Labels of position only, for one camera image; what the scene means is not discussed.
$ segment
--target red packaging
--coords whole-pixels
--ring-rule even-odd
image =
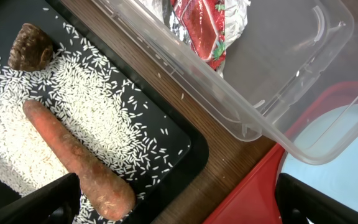
[[[193,51],[217,69],[226,57],[224,0],[171,0],[171,4],[189,33]]]

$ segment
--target transparent plastic box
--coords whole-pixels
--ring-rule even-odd
[[[252,1],[247,27],[227,49],[224,78],[137,0],[93,2],[239,140],[264,135],[303,162],[324,164],[358,136],[358,120],[344,124],[338,116],[311,144],[295,144],[315,119],[302,114],[330,85],[357,76],[324,72],[354,32],[353,16],[340,0]],[[348,97],[338,107],[358,104],[358,91]],[[333,137],[335,125],[343,132]]]

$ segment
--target black tray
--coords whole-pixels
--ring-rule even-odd
[[[123,223],[149,223],[151,222],[203,169],[208,160],[208,145],[205,138],[196,130],[179,112],[177,112],[169,103],[167,103],[138,73],[136,73],[130,66],[128,66],[122,58],[113,52],[99,37],[92,33],[76,16],[74,16],[60,1],[46,0],[59,15],[43,0],[1,0],[0,10],[5,10],[5,15],[0,16],[0,32],[3,30],[4,34],[0,35],[0,56],[9,54],[10,46],[19,31],[21,24],[24,22],[32,22],[40,26],[46,33],[48,33],[55,45],[62,42],[62,35],[56,31],[55,26],[59,26],[62,32],[65,32],[60,26],[63,23],[63,18],[76,30],[86,37],[95,47],[97,47],[101,54],[107,56],[108,59],[116,66],[127,78],[132,80],[142,92],[137,97],[144,97],[144,101],[148,101],[148,111],[142,108],[145,114],[139,118],[144,125],[147,125],[147,132],[149,135],[154,135],[158,139],[160,147],[166,147],[171,155],[176,154],[180,149],[183,149],[181,156],[178,156],[175,161],[171,161],[174,165],[170,172],[166,173],[159,184],[149,188],[147,196],[144,200],[138,201],[134,211],[127,217]],[[50,10],[43,12],[43,7],[49,7]],[[9,12],[15,10],[15,15],[19,12],[20,16],[9,17]],[[65,46],[69,49],[70,44],[68,39],[65,41]],[[131,95],[123,95],[123,98],[128,98]],[[160,125],[163,124],[170,130],[169,136],[162,136],[160,133]],[[146,173],[145,177],[150,177],[152,174]],[[131,182],[130,184],[138,194],[145,192],[142,187],[145,178],[139,177],[138,182]],[[6,188],[4,191],[10,197],[7,200],[1,200],[0,207],[6,203],[12,202],[17,196],[12,196],[15,193],[11,189]]]

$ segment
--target wooden table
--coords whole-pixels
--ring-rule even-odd
[[[200,223],[266,154],[274,142],[260,138],[240,142],[232,137],[91,0],[63,0],[96,35],[141,74],[205,136],[209,160],[199,176],[160,214],[154,223]]]

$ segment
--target orange carrot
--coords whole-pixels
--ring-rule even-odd
[[[80,187],[93,207],[108,220],[120,220],[135,205],[135,193],[124,180],[94,157],[40,102],[27,100],[23,111]]]

